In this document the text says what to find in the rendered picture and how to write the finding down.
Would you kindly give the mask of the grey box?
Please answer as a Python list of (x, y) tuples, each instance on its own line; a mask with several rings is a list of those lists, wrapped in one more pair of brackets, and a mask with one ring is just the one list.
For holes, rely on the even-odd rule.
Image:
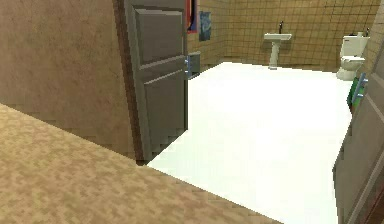
[(200, 72), (200, 55), (200, 51), (192, 52), (189, 54), (191, 75), (195, 75)]

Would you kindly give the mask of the blue framed wall picture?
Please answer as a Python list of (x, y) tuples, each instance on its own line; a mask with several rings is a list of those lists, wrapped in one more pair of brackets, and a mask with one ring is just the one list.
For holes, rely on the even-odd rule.
[(200, 31), (199, 40), (207, 41), (211, 36), (211, 13), (210, 12), (199, 12), (200, 17)]

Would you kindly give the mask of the red framed wall picture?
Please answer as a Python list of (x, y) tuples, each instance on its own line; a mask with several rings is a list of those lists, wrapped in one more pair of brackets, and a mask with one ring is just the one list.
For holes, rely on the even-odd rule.
[(197, 0), (187, 0), (187, 33), (197, 32)]

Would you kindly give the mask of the white toilet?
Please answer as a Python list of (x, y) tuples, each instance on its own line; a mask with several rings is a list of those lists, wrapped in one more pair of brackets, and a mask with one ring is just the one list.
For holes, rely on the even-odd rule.
[(358, 69), (365, 62), (363, 52), (368, 40), (369, 38), (364, 36), (362, 32), (343, 37), (340, 50), (340, 68), (336, 73), (338, 79), (343, 81), (354, 80)]

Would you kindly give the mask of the white pedestal sink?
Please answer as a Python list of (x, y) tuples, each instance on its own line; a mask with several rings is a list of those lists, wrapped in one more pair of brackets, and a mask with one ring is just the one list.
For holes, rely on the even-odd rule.
[(268, 68), (270, 70), (276, 70), (278, 64), (279, 49), (282, 41), (289, 41), (292, 38), (291, 34), (278, 34), (278, 33), (266, 33), (264, 35), (265, 40), (269, 40), (272, 44), (272, 50), (269, 60)]

